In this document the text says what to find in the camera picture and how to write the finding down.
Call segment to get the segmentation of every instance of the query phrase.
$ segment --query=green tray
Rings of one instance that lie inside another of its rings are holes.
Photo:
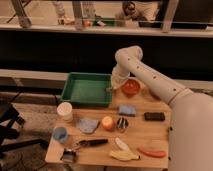
[[[112,101],[110,74],[71,72],[61,95],[61,101],[74,105],[107,107]]]

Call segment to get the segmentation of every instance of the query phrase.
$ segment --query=small bowl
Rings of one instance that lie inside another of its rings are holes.
[[[121,90],[127,97],[132,97],[140,91],[140,84],[134,79],[128,79],[121,86]]]

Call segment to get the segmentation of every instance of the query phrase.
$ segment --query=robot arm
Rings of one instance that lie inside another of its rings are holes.
[[[143,64],[138,46],[116,52],[111,83],[119,88],[133,73],[172,109],[169,132],[169,171],[212,171],[213,98]]]
[[[173,104],[176,98],[192,93],[184,85],[142,63],[140,61],[142,54],[142,49],[138,46],[123,48],[116,52],[117,65],[112,72],[112,87],[114,89],[122,85],[128,79],[129,72],[131,72],[169,105]]]

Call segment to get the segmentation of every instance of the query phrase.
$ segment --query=orange object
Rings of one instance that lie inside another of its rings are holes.
[[[143,153],[146,156],[156,157],[156,158],[163,158],[166,156],[165,151],[153,151],[153,150],[144,150],[143,148],[139,147],[137,150]]]
[[[134,79],[128,79],[121,90],[127,97],[132,97],[140,91],[140,84]]]
[[[110,116],[105,116],[102,119],[101,124],[102,124],[103,128],[107,131],[112,131],[114,128],[114,121],[113,121],[112,117],[110,117]]]
[[[90,27],[92,26],[92,23],[90,21],[84,21],[84,26]]]

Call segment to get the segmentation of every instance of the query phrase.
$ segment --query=black phone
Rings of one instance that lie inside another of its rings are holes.
[[[145,112],[144,118],[146,121],[164,121],[165,114],[163,112]]]

